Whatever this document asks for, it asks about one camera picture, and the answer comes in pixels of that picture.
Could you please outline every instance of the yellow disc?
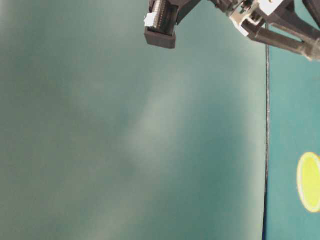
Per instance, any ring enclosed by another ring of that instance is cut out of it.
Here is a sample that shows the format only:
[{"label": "yellow disc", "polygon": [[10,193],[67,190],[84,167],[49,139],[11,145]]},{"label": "yellow disc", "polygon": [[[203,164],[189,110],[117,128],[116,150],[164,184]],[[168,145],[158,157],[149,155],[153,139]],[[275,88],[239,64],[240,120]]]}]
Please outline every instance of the yellow disc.
[{"label": "yellow disc", "polygon": [[320,159],[306,152],[299,160],[296,184],[303,206],[312,213],[320,211]]}]

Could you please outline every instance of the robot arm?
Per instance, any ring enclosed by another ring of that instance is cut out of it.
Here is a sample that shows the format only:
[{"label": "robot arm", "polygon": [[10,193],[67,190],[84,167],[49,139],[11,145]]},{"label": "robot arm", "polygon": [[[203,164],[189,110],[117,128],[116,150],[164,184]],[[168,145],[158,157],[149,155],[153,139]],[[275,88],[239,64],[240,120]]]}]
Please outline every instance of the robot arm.
[{"label": "robot arm", "polygon": [[[295,0],[209,0],[249,39],[320,60],[320,31],[295,12]],[[150,0],[144,20],[148,44],[173,49],[175,26],[200,0]],[[303,4],[320,27],[320,0],[303,0]],[[264,28],[265,23],[297,37],[299,40]]]}]

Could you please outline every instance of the green table surface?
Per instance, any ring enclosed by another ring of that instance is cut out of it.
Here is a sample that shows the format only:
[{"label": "green table surface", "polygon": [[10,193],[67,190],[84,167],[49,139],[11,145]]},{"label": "green table surface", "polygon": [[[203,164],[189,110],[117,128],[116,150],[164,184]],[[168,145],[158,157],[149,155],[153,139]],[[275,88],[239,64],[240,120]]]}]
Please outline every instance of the green table surface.
[{"label": "green table surface", "polygon": [[0,1],[0,239],[261,239],[265,46],[147,2]]},{"label": "green table surface", "polygon": [[[316,26],[302,1],[301,18]],[[320,154],[320,62],[271,47],[267,240],[319,239],[320,213],[302,205],[296,184],[305,152]]]}]

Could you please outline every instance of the teal surface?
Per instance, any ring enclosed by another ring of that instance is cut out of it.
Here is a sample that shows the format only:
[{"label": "teal surface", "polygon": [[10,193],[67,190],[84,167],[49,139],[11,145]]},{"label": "teal surface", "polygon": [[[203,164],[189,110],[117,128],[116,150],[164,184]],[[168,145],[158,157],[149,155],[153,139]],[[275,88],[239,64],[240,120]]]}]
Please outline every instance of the teal surface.
[{"label": "teal surface", "polygon": [[[301,18],[312,22],[302,2]],[[266,239],[319,239],[320,213],[302,205],[296,184],[305,152],[320,154],[320,62],[270,48],[270,143]]]},{"label": "teal surface", "polygon": [[203,1],[151,47],[146,10],[0,1],[0,239],[261,239],[265,46]]}]

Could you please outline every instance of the yellow circle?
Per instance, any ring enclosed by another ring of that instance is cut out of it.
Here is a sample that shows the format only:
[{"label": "yellow circle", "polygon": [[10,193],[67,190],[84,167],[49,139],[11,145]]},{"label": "yellow circle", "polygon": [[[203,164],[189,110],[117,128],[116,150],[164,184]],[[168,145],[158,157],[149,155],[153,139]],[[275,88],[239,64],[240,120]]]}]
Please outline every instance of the yellow circle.
[{"label": "yellow circle", "polygon": [[312,213],[320,211],[320,159],[306,152],[299,160],[296,184],[303,206]]}]

